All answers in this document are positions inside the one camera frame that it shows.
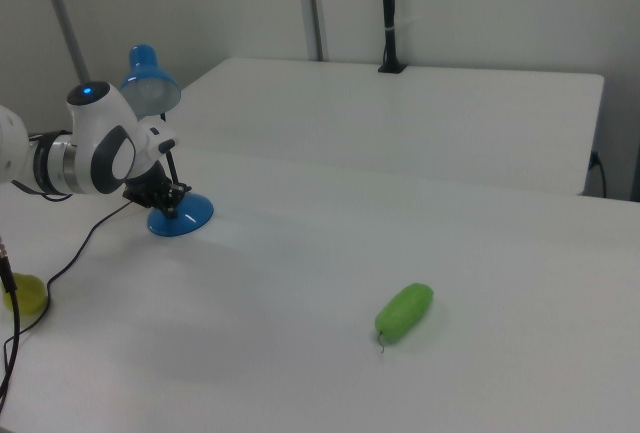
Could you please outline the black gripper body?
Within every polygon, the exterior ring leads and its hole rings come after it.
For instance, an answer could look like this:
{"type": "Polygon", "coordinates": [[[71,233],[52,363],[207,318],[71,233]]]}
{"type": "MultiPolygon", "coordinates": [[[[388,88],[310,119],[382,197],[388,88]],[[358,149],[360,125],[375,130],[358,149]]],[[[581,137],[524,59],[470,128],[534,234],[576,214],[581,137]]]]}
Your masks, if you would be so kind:
{"type": "Polygon", "coordinates": [[[159,161],[152,164],[145,173],[127,179],[123,197],[144,208],[158,208],[161,196],[169,196],[171,181],[159,161]]]}

